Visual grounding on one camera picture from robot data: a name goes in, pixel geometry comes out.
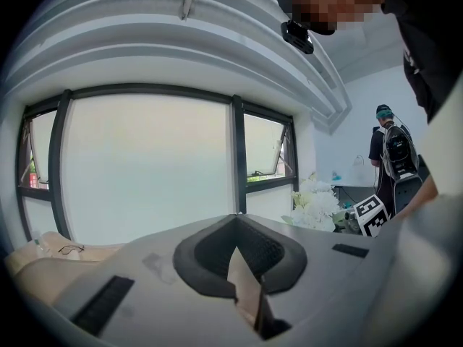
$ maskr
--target white ceiling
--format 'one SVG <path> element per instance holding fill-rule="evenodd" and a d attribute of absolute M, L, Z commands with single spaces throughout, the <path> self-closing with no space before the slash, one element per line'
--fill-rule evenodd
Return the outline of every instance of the white ceiling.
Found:
<path fill-rule="evenodd" d="M 330 56 L 344 83 L 402 63 L 404 47 L 392 14 L 377 12 L 367 17 L 365 22 L 338 30 L 332 36 L 315 36 Z M 308 59 L 333 86 L 315 57 L 309 56 Z"/>

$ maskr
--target black slot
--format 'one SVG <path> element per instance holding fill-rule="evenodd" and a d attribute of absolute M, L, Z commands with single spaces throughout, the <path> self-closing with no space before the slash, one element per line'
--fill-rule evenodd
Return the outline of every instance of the black slot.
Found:
<path fill-rule="evenodd" d="M 370 251 L 369 249 L 348 246 L 347 244 L 335 244 L 333 250 L 361 258 L 367 257 L 367 254 Z"/>
<path fill-rule="evenodd" d="M 91 335 L 98 336 L 133 283 L 131 279 L 114 276 L 74 317 L 72 322 Z"/>
<path fill-rule="evenodd" d="M 254 331 L 260 335 L 263 340 L 268 340 L 289 329 L 291 329 L 290 324 L 284 320 L 275 319 L 275 317 L 273 317 L 266 295 L 261 291 L 258 314 L 255 317 Z"/>

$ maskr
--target flower bouquet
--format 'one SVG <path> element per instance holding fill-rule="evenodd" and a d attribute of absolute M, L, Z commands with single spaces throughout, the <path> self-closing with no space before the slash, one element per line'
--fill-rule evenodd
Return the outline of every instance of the flower bouquet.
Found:
<path fill-rule="evenodd" d="M 339 220 L 337 214 L 341 213 L 341 208 L 330 184 L 311 176 L 301 183 L 298 192 L 292 193 L 292 198 L 295 209 L 291 217 L 281 217 L 286 223 L 315 230 L 335 230 L 334 223 Z"/>

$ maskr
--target open window pane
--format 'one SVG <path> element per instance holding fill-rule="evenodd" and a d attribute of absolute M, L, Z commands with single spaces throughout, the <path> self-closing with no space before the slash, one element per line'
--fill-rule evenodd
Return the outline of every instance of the open window pane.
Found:
<path fill-rule="evenodd" d="M 22 179 L 22 187 L 35 188 L 35 189 L 46 189 L 48 190 L 48 182 L 43 183 L 38 179 L 37 168 L 35 167 L 34 156 L 32 150 L 30 150 L 30 165 L 28 171 L 26 171 Z"/>
<path fill-rule="evenodd" d="M 294 175 L 294 146 L 292 142 L 291 128 L 286 127 L 275 173 L 271 175 L 259 175 L 255 173 L 254 176 L 247 177 L 247 182 L 250 183 L 254 181 L 277 179 Z"/>
<path fill-rule="evenodd" d="M 246 166 L 248 177 L 275 174 L 285 126 L 245 114 Z"/>
<path fill-rule="evenodd" d="M 35 176 L 32 171 L 30 172 L 30 181 L 35 177 L 36 187 L 48 183 L 48 149 L 55 115 L 56 111 L 52 111 L 35 117 L 30 122 L 30 144 L 33 156 L 31 167 L 35 169 Z"/>

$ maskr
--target black window frame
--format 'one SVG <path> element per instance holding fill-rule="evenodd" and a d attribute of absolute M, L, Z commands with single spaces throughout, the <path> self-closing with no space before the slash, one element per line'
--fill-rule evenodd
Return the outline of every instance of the black window frame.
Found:
<path fill-rule="evenodd" d="M 263 117 L 259 117 L 259 116 L 256 115 L 255 113 L 248 113 L 248 112 L 246 112 L 246 111 L 245 111 L 244 113 L 245 113 L 245 116 L 248 115 L 248 116 L 254 116 L 254 117 L 257 117 L 257 118 L 264 119 Z M 281 122 L 277 122 L 277 123 L 278 123 L 278 124 L 281 124 L 281 125 L 283 126 L 283 131 L 281 132 L 281 135 L 280 135 L 279 140 L 284 140 L 284 138 L 285 138 L 285 136 L 286 136 L 286 134 L 288 133 L 288 130 L 289 130 L 289 124 L 286 124 L 286 123 L 283 124 L 283 123 L 281 123 Z M 254 175 L 254 174 L 253 174 L 253 175 L 251 175 L 251 176 L 250 176 L 250 175 L 247 173 L 247 171 L 246 171 L 247 177 L 249 178 L 249 177 L 256 177 L 256 176 L 271 176 L 271 175 L 274 175 L 274 174 L 276 173 L 276 169 L 278 168 L 278 162 L 279 162 L 279 160 L 280 160 L 280 154 L 281 154 L 281 153 L 279 153 L 279 154 L 276 156 L 275 160 L 273 161 L 273 171 L 271 171 L 271 172 L 269 172 L 269 173 L 262 173 L 262 172 L 260 172 L 258 175 Z"/>
<path fill-rule="evenodd" d="M 247 181 L 246 169 L 246 142 L 245 142 L 245 114 L 256 116 L 269 121 L 283 124 L 286 133 L 286 145 L 284 148 L 284 160 L 288 163 L 285 166 L 285 177 Z M 295 192 L 299 191 L 299 168 L 297 164 L 296 132 L 292 116 L 274 111 L 249 101 L 242 100 L 239 96 L 233 97 L 233 135 L 234 135 L 234 156 L 235 156 L 235 197 L 237 212 L 246 213 L 246 194 L 261 192 L 267 189 L 293 185 Z"/>
<path fill-rule="evenodd" d="M 32 240 L 30 227 L 27 222 L 23 197 L 32 197 L 37 200 L 51 202 L 54 214 L 55 224 L 58 232 L 65 238 L 72 240 L 67 223 L 61 194 L 61 144 L 64 133 L 64 125 L 71 100 L 90 98 L 102 95 L 117 94 L 158 94 L 173 95 L 195 98 L 199 100 L 213 101 L 230 106 L 231 109 L 231 134 L 233 137 L 233 169 L 234 169 L 234 192 L 236 213 L 246 213 L 246 194 L 259 192 L 274 187 L 280 187 L 292 184 L 294 191 L 299 190 L 298 169 L 297 169 L 297 150 L 296 137 L 294 132 L 294 122 L 291 116 L 273 111 L 269 108 L 242 100 L 239 96 L 222 95 L 205 90 L 199 90 L 191 87 L 162 85 L 162 84 L 143 84 L 127 83 L 101 85 L 87 87 L 75 91 L 65 90 L 62 94 L 55 95 L 45 100 L 39 101 L 31 106 L 26 106 L 20 125 L 17 152 L 16 152 L 16 195 L 20 211 L 22 227 L 25 237 L 28 241 Z M 24 138 L 25 125 L 31 119 L 51 111 L 56 111 L 53 128 L 50 137 L 50 148 L 48 152 L 48 190 L 33 189 L 20 186 L 21 174 L 26 170 L 27 156 L 30 155 L 30 144 L 28 138 Z M 246 145 L 245 145 L 245 122 L 244 115 L 257 116 L 269 119 L 285 125 L 284 132 L 289 135 L 289 147 L 284 148 L 284 159 L 289 164 L 290 170 L 293 170 L 292 176 L 269 179 L 265 181 L 247 182 L 246 171 Z"/>

